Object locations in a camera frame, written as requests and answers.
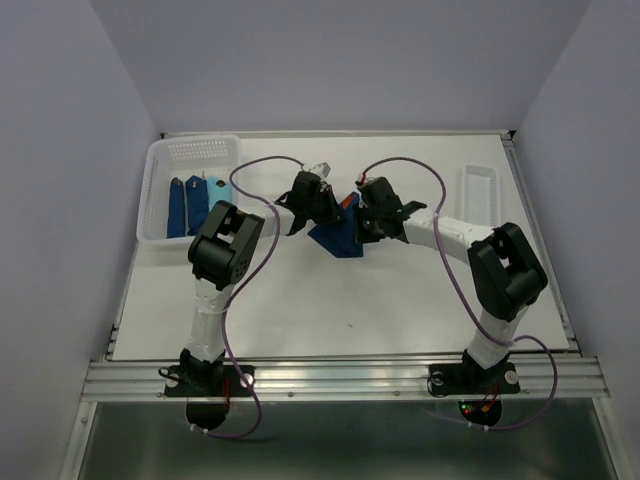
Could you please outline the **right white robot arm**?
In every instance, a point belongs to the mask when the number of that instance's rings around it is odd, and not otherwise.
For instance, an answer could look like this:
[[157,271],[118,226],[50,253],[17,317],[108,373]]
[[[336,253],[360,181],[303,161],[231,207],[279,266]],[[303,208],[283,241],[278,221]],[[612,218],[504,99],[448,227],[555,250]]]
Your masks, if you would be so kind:
[[460,362],[430,372],[435,386],[469,391],[502,381],[517,327],[548,285],[521,228],[471,224],[422,202],[404,204],[384,177],[362,175],[356,186],[357,241],[388,238],[437,251],[476,327]]

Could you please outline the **dark blue paper napkin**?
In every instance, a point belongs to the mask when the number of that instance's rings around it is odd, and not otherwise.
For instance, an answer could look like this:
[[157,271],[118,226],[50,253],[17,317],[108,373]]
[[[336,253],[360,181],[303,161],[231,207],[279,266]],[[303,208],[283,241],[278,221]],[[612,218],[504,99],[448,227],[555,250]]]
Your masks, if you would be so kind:
[[356,211],[358,203],[354,203],[347,211],[341,208],[345,220],[334,225],[314,226],[308,236],[335,258],[362,258],[364,249],[356,242]]

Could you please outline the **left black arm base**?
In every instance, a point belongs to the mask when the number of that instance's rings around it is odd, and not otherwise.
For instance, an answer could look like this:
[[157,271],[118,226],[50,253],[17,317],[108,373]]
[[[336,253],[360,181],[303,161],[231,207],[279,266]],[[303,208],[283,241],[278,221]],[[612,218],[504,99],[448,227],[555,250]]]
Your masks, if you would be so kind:
[[223,364],[212,379],[204,382],[189,383],[179,365],[161,367],[158,374],[164,380],[164,396],[185,400],[186,420],[201,433],[228,437],[220,427],[230,416],[232,401],[252,400],[246,382],[230,364]]

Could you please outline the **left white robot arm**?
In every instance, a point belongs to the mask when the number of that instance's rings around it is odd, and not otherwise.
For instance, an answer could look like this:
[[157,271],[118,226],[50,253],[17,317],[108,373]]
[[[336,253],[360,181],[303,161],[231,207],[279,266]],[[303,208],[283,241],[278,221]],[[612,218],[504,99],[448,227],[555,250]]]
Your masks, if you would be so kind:
[[170,376],[203,396],[222,389],[225,344],[222,320],[235,286],[245,277],[262,238],[292,236],[310,221],[333,225],[345,219],[327,181],[326,163],[302,168],[291,189],[262,210],[217,202],[188,250],[195,277],[191,332]]

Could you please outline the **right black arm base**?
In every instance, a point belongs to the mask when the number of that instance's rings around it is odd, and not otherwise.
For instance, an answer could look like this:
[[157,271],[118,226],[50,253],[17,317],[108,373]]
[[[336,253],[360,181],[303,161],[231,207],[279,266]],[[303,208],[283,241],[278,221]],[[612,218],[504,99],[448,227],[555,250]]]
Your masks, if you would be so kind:
[[427,391],[436,398],[461,396],[458,408],[464,420],[495,427],[502,416],[501,397],[519,394],[521,388],[514,364],[503,361],[485,370],[465,360],[430,365]]

